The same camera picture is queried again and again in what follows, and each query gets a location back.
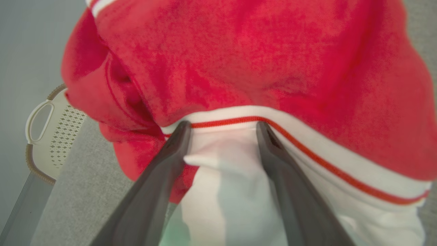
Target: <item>laundry basket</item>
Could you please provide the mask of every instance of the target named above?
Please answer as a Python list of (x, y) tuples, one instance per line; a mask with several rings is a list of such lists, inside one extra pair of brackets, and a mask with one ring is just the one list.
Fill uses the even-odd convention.
[[(38, 177), (53, 185), (70, 151), (86, 115), (74, 109), (64, 96), (65, 85), (56, 88), (30, 114), (26, 123), (26, 161)], [(32, 139), (32, 124), (46, 105), (51, 107), (49, 117), (38, 139)]]

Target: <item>red fabric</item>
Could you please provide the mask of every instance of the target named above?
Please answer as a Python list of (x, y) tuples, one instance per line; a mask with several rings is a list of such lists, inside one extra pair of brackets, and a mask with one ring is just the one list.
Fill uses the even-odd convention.
[(387, 169), (433, 180), (432, 83), (405, 25), (399, 0), (117, 0), (96, 19), (85, 11), (62, 76), (133, 180), (164, 143), (158, 126), (238, 105), (287, 112)]

